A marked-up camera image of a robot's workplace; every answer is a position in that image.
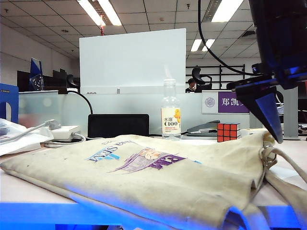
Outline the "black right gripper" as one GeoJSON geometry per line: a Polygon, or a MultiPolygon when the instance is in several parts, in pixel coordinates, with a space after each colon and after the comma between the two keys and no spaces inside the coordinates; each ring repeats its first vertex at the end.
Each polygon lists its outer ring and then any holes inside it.
{"type": "Polygon", "coordinates": [[[267,128],[278,143],[283,142],[283,132],[276,106],[276,85],[284,89],[295,88],[307,80],[307,66],[285,69],[279,73],[263,73],[262,63],[252,65],[258,76],[228,83],[228,90],[236,91],[237,99],[267,128]]]}

